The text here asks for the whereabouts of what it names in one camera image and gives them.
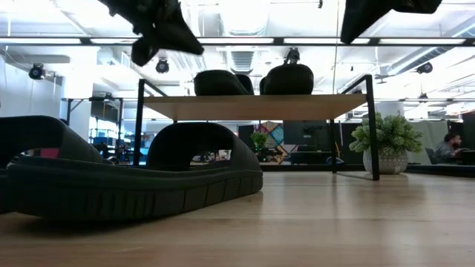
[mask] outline man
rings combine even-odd
[[[447,133],[444,137],[444,141],[440,142],[435,151],[436,160],[443,163],[443,162],[453,162],[451,159],[461,151],[460,143],[462,140],[460,139],[460,135],[454,133]]]

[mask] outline light wood tabletop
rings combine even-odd
[[[475,180],[265,173],[262,192],[129,224],[0,215],[0,266],[475,266]]]
[[[174,120],[318,120],[351,111],[363,105],[366,96],[167,96],[146,97],[144,102]]]

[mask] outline slide sandal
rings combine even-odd
[[[216,150],[231,150],[230,160],[190,166],[194,156]],[[7,196],[14,211],[51,220],[138,220],[253,194],[263,183],[252,151],[214,123],[177,123],[161,130],[147,167],[23,157],[8,168]]]
[[[67,125],[47,116],[17,116],[0,118],[0,212],[10,210],[7,202],[7,166],[21,152],[34,148],[59,148],[63,143],[74,143],[73,149],[64,146],[59,155],[65,159],[84,159],[101,162],[97,151],[82,140]]]
[[[205,70],[194,78],[194,92],[197,96],[239,96],[248,95],[236,75],[227,70]]]
[[[252,85],[252,80],[249,76],[244,74],[236,74],[239,82],[244,86],[247,91],[247,94],[254,96],[254,85]]]
[[[0,170],[0,214],[9,210],[7,206],[7,170]]]
[[[263,90],[266,95],[310,95],[313,92],[313,72],[301,64],[274,67],[267,74]]]

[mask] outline small plant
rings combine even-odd
[[[254,142],[254,145],[255,145],[257,151],[261,151],[261,149],[266,144],[267,134],[260,133],[260,132],[255,132],[255,133],[251,134],[251,139]]]
[[[367,119],[358,126],[351,135],[356,141],[350,144],[350,150],[363,152],[370,149],[370,125]],[[413,126],[403,116],[386,116],[382,118],[376,113],[376,145],[378,150],[388,156],[395,156],[403,151],[422,152],[419,138],[422,133],[414,130]]]

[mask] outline computer monitor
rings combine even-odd
[[[314,146],[316,150],[328,151],[330,149],[328,130],[326,120],[284,121],[284,143]]]

